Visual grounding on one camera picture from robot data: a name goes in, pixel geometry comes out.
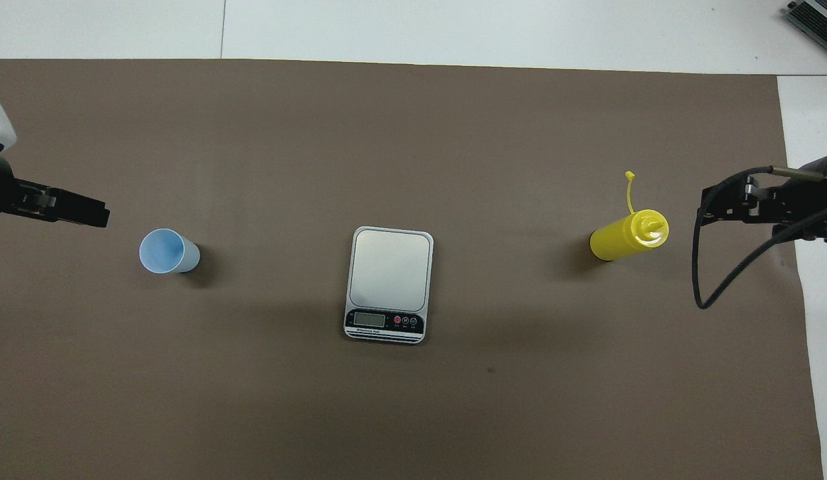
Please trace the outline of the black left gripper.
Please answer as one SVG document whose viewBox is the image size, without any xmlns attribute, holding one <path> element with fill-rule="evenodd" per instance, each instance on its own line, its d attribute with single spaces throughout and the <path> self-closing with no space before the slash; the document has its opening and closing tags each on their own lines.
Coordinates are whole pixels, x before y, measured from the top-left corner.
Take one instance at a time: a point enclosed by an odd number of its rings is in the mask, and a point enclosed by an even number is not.
<svg viewBox="0 0 827 480">
<path fill-rule="evenodd" d="M 87 227 L 106 228 L 111 216 L 104 201 L 53 189 L 39 183 L 19 183 L 10 164 L 0 156 L 0 215 L 56 218 Z"/>
</svg>

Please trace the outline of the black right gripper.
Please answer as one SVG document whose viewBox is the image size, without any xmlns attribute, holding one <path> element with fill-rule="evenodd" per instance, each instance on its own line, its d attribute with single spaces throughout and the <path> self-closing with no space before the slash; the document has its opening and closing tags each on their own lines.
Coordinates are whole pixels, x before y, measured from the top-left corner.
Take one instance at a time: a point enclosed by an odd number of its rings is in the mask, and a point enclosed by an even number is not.
<svg viewBox="0 0 827 480">
<path fill-rule="evenodd" d="M 743 221 L 747 215 L 779 217 L 773 244 L 794 240 L 827 243 L 827 176 L 821 181 L 789 179 L 779 186 L 761 185 L 757 177 L 731 176 L 701 192 L 700 224 Z"/>
</svg>

